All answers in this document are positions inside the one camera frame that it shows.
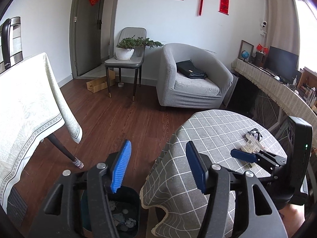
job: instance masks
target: potted plant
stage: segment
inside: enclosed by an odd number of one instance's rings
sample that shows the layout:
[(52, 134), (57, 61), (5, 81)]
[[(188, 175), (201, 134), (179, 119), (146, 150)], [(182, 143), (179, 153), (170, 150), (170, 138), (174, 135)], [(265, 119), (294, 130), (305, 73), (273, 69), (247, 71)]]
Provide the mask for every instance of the potted plant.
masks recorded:
[(115, 49), (115, 54), (118, 60), (130, 60), (136, 47), (149, 47), (151, 49), (161, 46), (163, 45), (160, 42), (150, 40), (149, 38), (144, 39), (139, 37), (135, 39), (134, 36), (127, 37), (119, 42)]

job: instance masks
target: cardboard box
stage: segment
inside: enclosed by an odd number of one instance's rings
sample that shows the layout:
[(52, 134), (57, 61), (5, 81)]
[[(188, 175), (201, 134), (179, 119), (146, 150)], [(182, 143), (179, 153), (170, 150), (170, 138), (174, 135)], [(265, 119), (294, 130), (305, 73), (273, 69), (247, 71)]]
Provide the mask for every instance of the cardboard box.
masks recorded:
[[(109, 70), (110, 86), (113, 86), (116, 83), (115, 78), (116, 78), (116, 73), (114, 71)], [(93, 80), (93, 81), (89, 81), (86, 84), (87, 84), (88, 90), (90, 90), (92, 93), (96, 93), (108, 87), (107, 76)]]

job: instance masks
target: window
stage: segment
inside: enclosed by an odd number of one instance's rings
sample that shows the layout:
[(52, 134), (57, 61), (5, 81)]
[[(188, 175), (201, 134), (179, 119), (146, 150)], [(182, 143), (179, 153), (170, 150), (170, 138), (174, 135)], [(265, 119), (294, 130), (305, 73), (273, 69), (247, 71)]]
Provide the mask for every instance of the window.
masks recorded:
[(297, 12), (300, 28), (299, 68), (307, 67), (317, 72), (317, 19), (303, 0), (297, 1)]

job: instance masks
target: blue gripper pad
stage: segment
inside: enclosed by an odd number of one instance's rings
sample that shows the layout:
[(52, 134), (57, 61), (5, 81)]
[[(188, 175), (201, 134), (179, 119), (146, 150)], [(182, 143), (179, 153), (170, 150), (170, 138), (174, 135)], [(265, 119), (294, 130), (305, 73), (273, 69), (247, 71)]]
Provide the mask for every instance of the blue gripper pad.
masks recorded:
[(243, 151), (240, 151), (237, 149), (231, 150), (230, 155), (234, 158), (243, 160), (245, 162), (249, 162), (249, 163), (256, 163), (257, 162), (255, 154), (243, 152)]
[(197, 188), (201, 190), (202, 193), (205, 193), (207, 190), (206, 177), (208, 177), (208, 168), (197, 152), (192, 141), (189, 141), (186, 144), (186, 157)]
[(115, 162), (113, 163), (111, 167), (112, 183), (110, 188), (113, 193), (116, 193), (117, 189), (121, 187), (122, 180), (126, 172), (126, 167), (130, 160), (131, 150), (132, 150), (131, 141), (125, 140), (123, 146), (121, 147), (115, 159)]

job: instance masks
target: gray chair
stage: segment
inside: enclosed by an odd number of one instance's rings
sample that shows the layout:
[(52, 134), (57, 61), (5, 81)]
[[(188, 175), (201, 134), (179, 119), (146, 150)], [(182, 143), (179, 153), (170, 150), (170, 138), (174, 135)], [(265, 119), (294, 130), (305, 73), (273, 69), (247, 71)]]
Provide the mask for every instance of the gray chair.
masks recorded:
[[(146, 29), (145, 28), (124, 28), (121, 31), (119, 41), (127, 37), (134, 37), (137, 39), (138, 37), (143, 37), (144, 39), (146, 38)], [(106, 74), (107, 74), (107, 85), (108, 85), (108, 92), (109, 92), (109, 97), (111, 98), (111, 92), (110, 92), (110, 81), (109, 81), (109, 68), (119, 68), (119, 82), (121, 82), (121, 69), (135, 69), (135, 74), (134, 74), (134, 87), (133, 87), (133, 98), (132, 100), (134, 101), (135, 97), (135, 92), (137, 88), (137, 73), (139, 71), (139, 84), (141, 86), (141, 78), (142, 78), (142, 63), (144, 61), (144, 52), (145, 52), (145, 47), (137, 47), (134, 49), (134, 53), (131, 57), (130, 60), (127, 61), (122, 61), (116, 59), (116, 56), (112, 57), (111, 59), (108, 59), (104, 62), (105, 67), (106, 67)]]
[[(176, 70), (176, 63), (191, 60), (208, 75), (192, 80)], [(210, 52), (185, 45), (167, 44), (162, 49), (156, 91), (164, 107), (219, 108), (233, 81), (230, 71)]]

